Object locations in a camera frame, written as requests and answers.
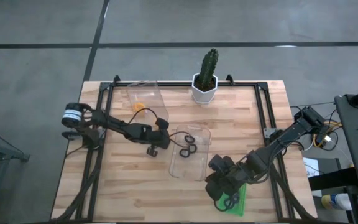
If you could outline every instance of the concrete floor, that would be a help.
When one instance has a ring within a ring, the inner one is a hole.
[[[103,0],[0,0],[0,44],[92,43]],[[358,0],[112,0],[101,43],[358,41]],[[188,80],[209,49],[99,49],[90,80]],[[284,80],[292,105],[358,92],[358,47],[218,48],[218,78]],[[0,223],[48,220],[67,142],[60,119],[80,93],[90,49],[0,49],[0,134],[13,161]],[[326,116],[333,105],[315,106]],[[339,148],[349,157],[342,131]],[[308,157],[338,157],[311,149]],[[346,221],[319,210],[323,219]]]

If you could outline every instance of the plastic bottle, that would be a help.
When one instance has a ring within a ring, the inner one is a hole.
[[[321,197],[321,203],[326,209],[352,210],[348,194],[332,194]]]

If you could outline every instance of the clear plastic container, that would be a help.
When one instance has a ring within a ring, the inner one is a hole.
[[[150,108],[159,117],[168,121],[168,112],[164,105],[157,81],[141,81],[128,85],[127,94],[134,114],[141,108]],[[155,116],[149,110],[143,110],[135,117],[138,123],[154,125]]]
[[[202,181],[206,177],[206,164],[211,132],[206,128],[185,125],[179,126],[176,132],[179,131],[187,132],[194,137],[195,141],[193,144],[197,146],[197,150],[194,153],[190,153],[188,157],[183,157],[180,155],[180,151],[183,148],[175,144],[169,173],[172,177]],[[176,134],[175,142],[182,146],[189,145],[185,140],[186,135],[186,133]]]

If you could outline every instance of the white hexagonal pot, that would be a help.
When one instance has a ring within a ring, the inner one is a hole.
[[[208,104],[212,101],[212,99],[214,98],[215,92],[218,89],[218,78],[213,75],[213,78],[215,79],[215,88],[213,88],[210,91],[203,92],[203,91],[197,89],[197,87],[195,87],[195,85],[194,85],[194,82],[198,75],[199,75],[199,73],[193,75],[193,81],[191,83],[191,91],[193,92],[193,98],[199,104]]]

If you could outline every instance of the black ring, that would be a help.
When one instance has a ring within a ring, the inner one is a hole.
[[[185,141],[187,143],[194,143],[196,141],[196,139],[193,136],[187,134],[187,135],[185,135]]]
[[[197,151],[197,146],[195,144],[189,144],[187,148],[190,153],[195,153]]]
[[[183,158],[188,158],[190,156],[190,150],[189,149],[180,149],[179,155]]]

